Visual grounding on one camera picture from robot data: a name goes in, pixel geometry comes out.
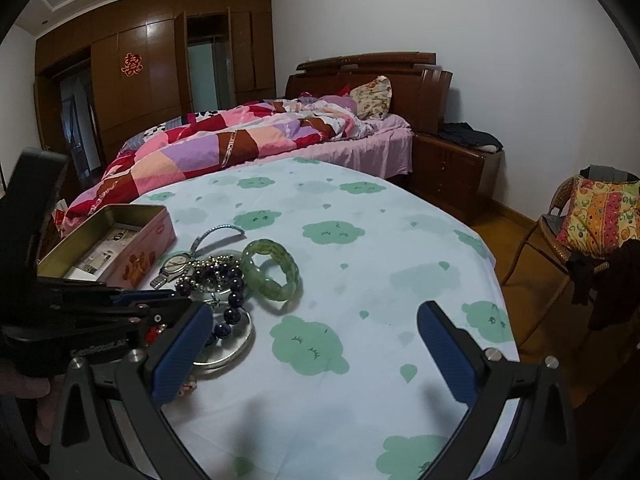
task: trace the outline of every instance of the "green bead bracelet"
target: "green bead bracelet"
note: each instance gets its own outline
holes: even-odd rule
[[[280,266],[287,277],[287,283],[283,286],[268,278],[258,268],[252,258],[254,254],[268,254]],[[256,240],[251,242],[242,252],[240,269],[244,275],[244,282],[251,290],[258,292],[268,300],[287,301],[296,293],[300,282],[300,271],[293,257],[287,250],[272,240]]]

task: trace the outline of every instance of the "chinese character decoration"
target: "chinese character decoration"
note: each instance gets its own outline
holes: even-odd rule
[[[139,74],[142,72],[142,56],[138,54],[128,53],[124,57],[124,66],[120,69],[122,70],[127,77],[131,77],[132,75]]]

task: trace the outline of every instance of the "open box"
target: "open box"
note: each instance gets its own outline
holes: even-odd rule
[[[164,206],[114,204],[100,209],[38,264],[38,275],[138,288],[175,242]]]

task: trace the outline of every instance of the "pink bed sheet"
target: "pink bed sheet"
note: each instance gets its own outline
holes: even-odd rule
[[[412,172],[411,148],[414,133],[403,119],[398,118],[400,119],[398,121],[395,118],[398,117],[389,117],[385,121],[378,121],[380,123],[379,132],[364,139],[323,142],[307,148],[293,150],[292,152],[257,158],[251,162],[235,166],[235,168],[264,164],[270,160],[301,156],[336,164],[380,178],[408,174]]]

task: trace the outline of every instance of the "round table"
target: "round table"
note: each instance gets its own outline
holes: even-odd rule
[[[518,359],[484,242],[384,180],[290,158],[136,203],[168,208],[177,242],[165,257],[232,223],[246,238],[224,244],[233,233],[220,231],[202,245],[242,250],[270,238],[300,267],[303,285],[289,302],[246,302],[255,338],[242,358],[164,407],[213,479],[417,479],[466,412],[417,334],[426,300],[481,347]],[[281,280],[278,272],[269,271]],[[514,410],[510,401],[474,476],[491,468]]]

